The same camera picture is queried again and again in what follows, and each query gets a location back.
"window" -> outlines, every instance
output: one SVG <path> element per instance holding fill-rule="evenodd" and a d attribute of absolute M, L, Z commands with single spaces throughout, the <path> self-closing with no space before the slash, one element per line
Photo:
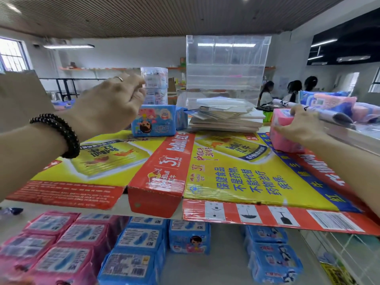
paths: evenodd
<path fill-rule="evenodd" d="M 5 71 L 20 72 L 30 69 L 20 41 L 0 38 L 0 62 Z"/>
<path fill-rule="evenodd" d="M 371 87 L 369 87 L 369 92 L 371 93 L 380 93 L 380 68 L 377 69 L 375 78 L 373 79 L 373 83 Z"/>

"black bead bracelet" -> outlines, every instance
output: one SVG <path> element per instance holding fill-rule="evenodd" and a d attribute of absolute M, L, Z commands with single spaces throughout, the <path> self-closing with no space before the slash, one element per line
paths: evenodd
<path fill-rule="evenodd" d="M 58 131 L 65 139 L 68 147 L 62 157 L 67 159 L 78 157 L 80 151 L 78 137 L 64 119 L 55 114 L 40 114 L 38 117 L 32 118 L 29 123 L 43 123 Z"/>

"ceiling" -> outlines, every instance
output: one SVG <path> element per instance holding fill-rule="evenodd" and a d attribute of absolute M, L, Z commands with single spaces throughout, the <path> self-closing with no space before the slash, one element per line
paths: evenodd
<path fill-rule="evenodd" d="M 328 65 L 380 62 L 380 8 L 315 35 L 313 44 L 331 39 L 338 41 L 321 46 L 320 55 L 323 57 L 308 61 L 308 65 L 313 62 L 327 62 Z M 317 51 L 318 47 L 311 48 L 309 57 L 315 57 Z M 341 63 L 336 60 L 339 57 L 365 55 L 371 57 Z"/>
<path fill-rule="evenodd" d="M 61 39 L 272 34 L 295 29 L 341 1 L 0 0 L 0 27 Z"/>

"person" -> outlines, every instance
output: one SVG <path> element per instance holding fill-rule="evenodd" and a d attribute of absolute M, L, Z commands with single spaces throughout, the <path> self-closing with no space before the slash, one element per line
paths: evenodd
<path fill-rule="evenodd" d="M 298 92 L 302 90 L 302 82 L 300 80 L 291 81 L 288 84 L 288 94 L 283 98 L 286 102 L 296 103 Z"/>
<path fill-rule="evenodd" d="M 296 105 L 291 114 L 294 120 L 290 125 L 274 129 L 313 151 L 380 217 L 380 157 L 327 135 L 317 112 L 305 111 L 301 105 Z"/>
<path fill-rule="evenodd" d="M 309 91 L 309 92 L 313 91 L 317 83 L 318 83 L 318 78 L 316 76 L 307 77 L 304 83 L 305 91 Z"/>
<path fill-rule="evenodd" d="M 71 109 L 55 114 L 67 122 L 79 142 L 116 133 L 136 118 L 146 95 L 143 84 L 141 76 L 123 73 L 90 89 Z M 68 151 L 60 133 L 43 123 L 27 124 L 0 134 L 0 148 L 0 201 Z"/>
<path fill-rule="evenodd" d="M 268 81 L 265 83 L 263 89 L 260 92 L 259 99 L 257 100 L 257 107 L 264 104 L 271 104 L 273 98 L 271 96 L 271 91 L 273 91 L 274 83 L 272 81 Z"/>

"slatted ceiling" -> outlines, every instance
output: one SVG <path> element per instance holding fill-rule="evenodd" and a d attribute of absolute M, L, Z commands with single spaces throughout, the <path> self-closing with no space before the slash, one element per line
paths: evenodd
<path fill-rule="evenodd" d="M 0 27 L 54 38 L 270 34 L 343 0 L 0 0 Z"/>

